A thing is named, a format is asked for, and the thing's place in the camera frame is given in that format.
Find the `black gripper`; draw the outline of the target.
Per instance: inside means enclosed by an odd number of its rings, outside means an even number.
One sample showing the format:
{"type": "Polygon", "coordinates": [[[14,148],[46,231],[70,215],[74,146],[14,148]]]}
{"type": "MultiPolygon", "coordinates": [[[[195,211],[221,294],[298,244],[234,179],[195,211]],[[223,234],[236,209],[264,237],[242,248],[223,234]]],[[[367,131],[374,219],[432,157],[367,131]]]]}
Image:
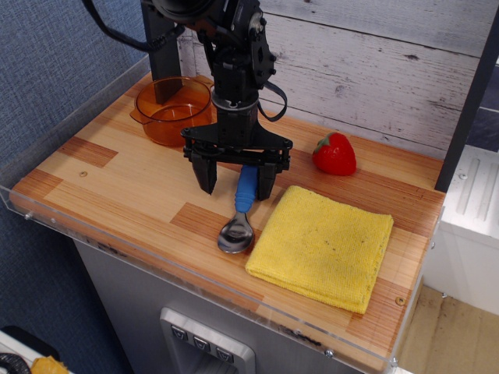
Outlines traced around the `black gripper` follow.
{"type": "Polygon", "coordinates": [[[278,172],[290,165],[292,141],[266,130],[259,123],[260,102],[232,103],[213,97],[217,121],[185,128],[184,157],[192,163],[200,188],[211,195],[218,179],[217,161],[257,167],[257,199],[271,195],[278,172]]]}

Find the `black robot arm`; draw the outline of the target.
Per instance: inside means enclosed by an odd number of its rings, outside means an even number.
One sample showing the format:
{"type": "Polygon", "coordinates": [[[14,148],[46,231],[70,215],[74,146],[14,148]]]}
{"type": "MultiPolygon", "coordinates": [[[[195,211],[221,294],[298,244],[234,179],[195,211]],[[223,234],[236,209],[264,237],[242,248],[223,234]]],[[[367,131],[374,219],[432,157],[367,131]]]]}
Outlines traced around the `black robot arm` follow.
{"type": "Polygon", "coordinates": [[[277,174],[289,169],[292,141],[266,130],[260,91],[285,98],[273,83],[275,55],[266,38],[267,22],[258,1],[154,1],[152,6],[178,28],[194,31],[214,78],[214,124],[183,129],[184,155],[201,189],[212,193],[217,164],[257,169],[257,198],[268,199],[277,174]]]}

